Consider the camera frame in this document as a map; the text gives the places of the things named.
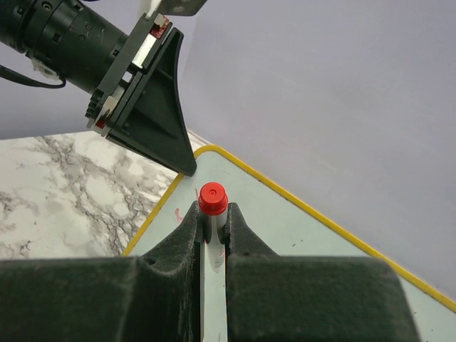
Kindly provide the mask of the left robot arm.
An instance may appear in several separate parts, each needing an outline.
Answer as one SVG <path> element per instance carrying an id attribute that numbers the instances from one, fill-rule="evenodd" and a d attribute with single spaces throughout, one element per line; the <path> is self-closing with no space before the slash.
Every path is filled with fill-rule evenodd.
<path id="1" fill-rule="evenodd" d="M 178 92 L 184 40 L 156 1 L 123 33 L 84 1 L 3 1 L 1 42 L 51 79 L 90 94 L 88 127 L 175 172 L 197 169 Z"/>

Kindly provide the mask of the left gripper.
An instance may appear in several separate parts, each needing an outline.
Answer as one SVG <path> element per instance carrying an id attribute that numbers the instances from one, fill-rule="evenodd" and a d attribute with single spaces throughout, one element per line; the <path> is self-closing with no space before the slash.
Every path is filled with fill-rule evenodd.
<path id="1" fill-rule="evenodd" d="M 162 14 L 140 17 L 95 88 L 85 116 L 87 127 L 102 136 L 107 135 L 112 143 L 170 170 L 192 176 L 197 163 L 185 127 L 177 85 L 178 60 L 184 38 L 178 29 L 171 29 L 160 44 L 145 75 L 140 77 L 113 124 L 120 100 L 127 94 L 136 74 L 145 70 L 147 56 L 169 25 L 170 20 Z"/>

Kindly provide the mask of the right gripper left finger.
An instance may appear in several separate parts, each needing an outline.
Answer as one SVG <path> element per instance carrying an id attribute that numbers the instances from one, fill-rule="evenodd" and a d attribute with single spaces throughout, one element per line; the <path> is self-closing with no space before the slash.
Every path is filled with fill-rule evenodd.
<path id="1" fill-rule="evenodd" d="M 198 217 L 137 257 L 3 260 L 1 339 L 201 341 Z"/>

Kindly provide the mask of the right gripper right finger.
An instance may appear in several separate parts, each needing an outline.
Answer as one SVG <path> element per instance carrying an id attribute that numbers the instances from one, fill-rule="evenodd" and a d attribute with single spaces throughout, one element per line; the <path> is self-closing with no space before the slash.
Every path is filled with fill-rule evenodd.
<path id="1" fill-rule="evenodd" d="M 230 341 L 419 341 L 393 268 L 369 256 L 279 256 L 235 203 L 225 226 Z"/>

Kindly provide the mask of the red and white marker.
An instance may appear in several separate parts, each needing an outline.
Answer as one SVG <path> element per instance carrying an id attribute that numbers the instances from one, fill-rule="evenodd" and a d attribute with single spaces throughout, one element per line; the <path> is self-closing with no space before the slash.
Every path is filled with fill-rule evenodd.
<path id="1" fill-rule="evenodd" d="M 218 182 L 208 182 L 199 191 L 198 205 L 203 224 L 209 264 L 219 273 L 225 260 L 224 226 L 227 223 L 228 196 Z"/>

